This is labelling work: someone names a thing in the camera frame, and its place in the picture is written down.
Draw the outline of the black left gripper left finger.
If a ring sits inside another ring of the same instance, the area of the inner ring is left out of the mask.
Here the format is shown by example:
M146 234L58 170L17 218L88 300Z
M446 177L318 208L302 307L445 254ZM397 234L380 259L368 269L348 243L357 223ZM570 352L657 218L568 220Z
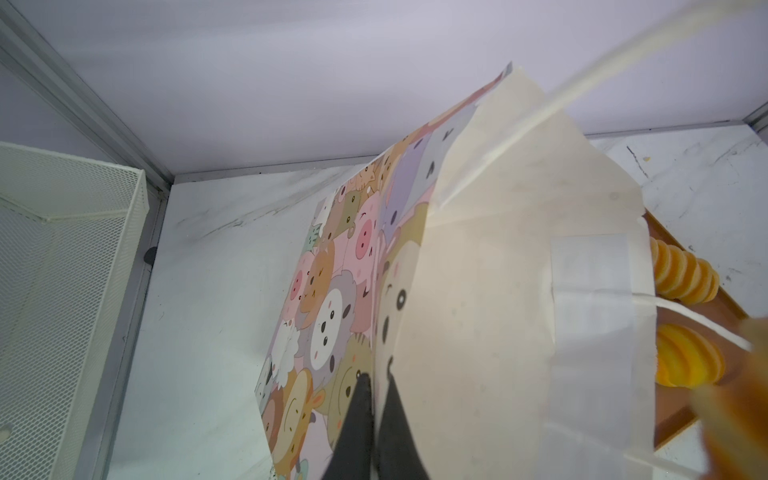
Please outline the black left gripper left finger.
M373 445L371 381L363 373L356 381L337 445L322 479L369 480Z

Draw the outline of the cartoon animal paper gift bag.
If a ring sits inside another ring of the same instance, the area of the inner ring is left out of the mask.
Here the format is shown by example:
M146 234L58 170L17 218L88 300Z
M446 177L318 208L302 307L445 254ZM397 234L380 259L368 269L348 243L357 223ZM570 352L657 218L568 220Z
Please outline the cartoon animal paper gift bag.
M256 389L273 477L322 479L367 373L370 479L390 375L429 479L704 478L705 385L654 449L657 307L741 370L744 321L656 294L641 189L565 108L748 8L695 1L550 92L510 65L320 203Z

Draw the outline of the yellow round fake bread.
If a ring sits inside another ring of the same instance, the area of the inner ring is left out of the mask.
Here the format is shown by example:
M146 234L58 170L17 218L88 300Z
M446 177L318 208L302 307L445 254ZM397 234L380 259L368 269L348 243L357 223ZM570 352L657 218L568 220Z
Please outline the yellow round fake bread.
M662 240L650 238L656 294L684 305L712 301L720 277L704 259Z

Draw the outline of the yellow striped shell fake bread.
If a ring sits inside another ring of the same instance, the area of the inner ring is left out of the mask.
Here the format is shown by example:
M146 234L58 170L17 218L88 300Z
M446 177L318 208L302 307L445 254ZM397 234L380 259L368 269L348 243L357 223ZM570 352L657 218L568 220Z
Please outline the yellow striped shell fake bread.
M726 373L720 349L688 327L661 324L656 330L656 347L657 385L695 389L717 383Z

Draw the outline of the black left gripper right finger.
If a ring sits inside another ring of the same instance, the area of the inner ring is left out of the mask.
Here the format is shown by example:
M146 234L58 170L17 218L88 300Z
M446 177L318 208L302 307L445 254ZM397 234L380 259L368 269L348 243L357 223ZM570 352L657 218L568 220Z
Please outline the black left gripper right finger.
M382 480L428 480L392 375L375 443L375 470Z

